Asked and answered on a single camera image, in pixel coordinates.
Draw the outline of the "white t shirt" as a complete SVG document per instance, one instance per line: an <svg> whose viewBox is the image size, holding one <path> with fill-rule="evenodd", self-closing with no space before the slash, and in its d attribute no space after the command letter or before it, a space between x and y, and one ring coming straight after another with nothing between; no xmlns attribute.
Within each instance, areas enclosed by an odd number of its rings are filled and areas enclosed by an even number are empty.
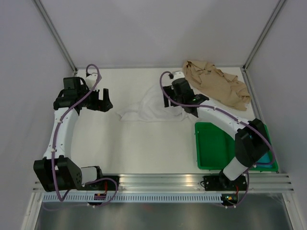
<svg viewBox="0 0 307 230"><path fill-rule="evenodd" d="M180 122L188 117L181 107L165 107L164 95L160 86L152 86L134 104L116 112L120 121L126 122Z"/></svg>

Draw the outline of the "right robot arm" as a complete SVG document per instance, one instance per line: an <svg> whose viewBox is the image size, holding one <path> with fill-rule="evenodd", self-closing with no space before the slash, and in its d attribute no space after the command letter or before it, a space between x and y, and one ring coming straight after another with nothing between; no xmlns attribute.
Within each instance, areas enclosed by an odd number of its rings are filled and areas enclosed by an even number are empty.
<svg viewBox="0 0 307 230"><path fill-rule="evenodd" d="M195 94L187 80L179 78L170 86L162 86L165 106L180 106L188 114L212 123L234 140L235 155L219 172L219 184L230 189L236 180L272 151L264 123L233 115L216 105L209 97Z"/></svg>

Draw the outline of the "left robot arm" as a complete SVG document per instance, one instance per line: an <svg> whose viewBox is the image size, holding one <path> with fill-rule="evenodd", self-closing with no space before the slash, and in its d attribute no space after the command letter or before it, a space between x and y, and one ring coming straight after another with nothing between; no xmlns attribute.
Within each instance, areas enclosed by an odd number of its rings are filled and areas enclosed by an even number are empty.
<svg viewBox="0 0 307 230"><path fill-rule="evenodd" d="M76 122L83 108L107 112L113 104L109 90L90 90L80 77L63 80L64 88L53 103L54 126L49 145L41 160L34 162L34 172L47 192L63 190L99 190L105 184L99 166L79 167L71 160L71 144Z"/></svg>

